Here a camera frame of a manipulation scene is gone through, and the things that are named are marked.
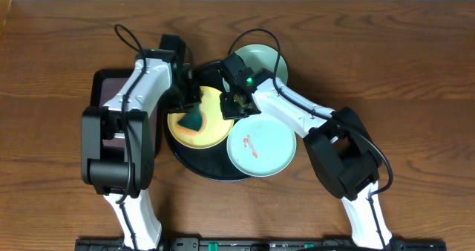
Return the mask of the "yellow plate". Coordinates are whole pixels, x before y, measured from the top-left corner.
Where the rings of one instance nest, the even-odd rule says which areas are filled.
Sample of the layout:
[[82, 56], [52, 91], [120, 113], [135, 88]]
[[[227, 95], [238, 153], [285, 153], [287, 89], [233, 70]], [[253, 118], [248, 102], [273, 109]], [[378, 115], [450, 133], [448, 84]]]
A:
[[225, 140], [234, 125], [233, 120], [223, 119], [220, 109], [221, 91], [216, 88], [201, 86], [202, 92], [200, 114], [203, 124], [198, 131], [185, 128], [179, 124], [185, 114], [168, 114], [167, 125], [172, 137], [191, 149], [207, 149]]

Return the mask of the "green sponge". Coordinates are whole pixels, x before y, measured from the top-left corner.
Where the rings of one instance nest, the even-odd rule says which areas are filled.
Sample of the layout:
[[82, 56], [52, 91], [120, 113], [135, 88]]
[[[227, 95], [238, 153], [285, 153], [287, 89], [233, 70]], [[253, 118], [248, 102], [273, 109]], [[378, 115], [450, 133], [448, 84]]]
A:
[[200, 103], [193, 105], [182, 117], [179, 118], [177, 124], [188, 130], [201, 130], [203, 116], [200, 112]]

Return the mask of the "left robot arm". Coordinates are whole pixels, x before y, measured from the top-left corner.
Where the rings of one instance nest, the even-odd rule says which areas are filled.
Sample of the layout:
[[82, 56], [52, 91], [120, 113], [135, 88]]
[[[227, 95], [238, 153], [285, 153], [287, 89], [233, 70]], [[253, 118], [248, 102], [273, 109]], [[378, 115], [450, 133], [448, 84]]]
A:
[[157, 49], [137, 51], [134, 70], [117, 94], [82, 113], [81, 174], [113, 208], [124, 248], [155, 250], [162, 225], [148, 192], [155, 159], [150, 117], [162, 98], [171, 113], [196, 112], [201, 93], [179, 36], [164, 34]]

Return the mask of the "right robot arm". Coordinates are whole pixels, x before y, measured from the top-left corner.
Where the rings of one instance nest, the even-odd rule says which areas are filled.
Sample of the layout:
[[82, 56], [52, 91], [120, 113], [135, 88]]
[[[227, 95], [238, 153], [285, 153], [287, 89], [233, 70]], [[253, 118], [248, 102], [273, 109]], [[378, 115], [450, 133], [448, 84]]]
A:
[[342, 201], [353, 243], [367, 250], [390, 249], [392, 234], [378, 195], [390, 188], [393, 174], [379, 186], [379, 167], [390, 164], [354, 110], [335, 111], [313, 103], [287, 87], [276, 71], [255, 72], [236, 53], [221, 60], [220, 74], [229, 85], [220, 96], [223, 117], [240, 120], [268, 114], [292, 129], [303, 139], [322, 186]]

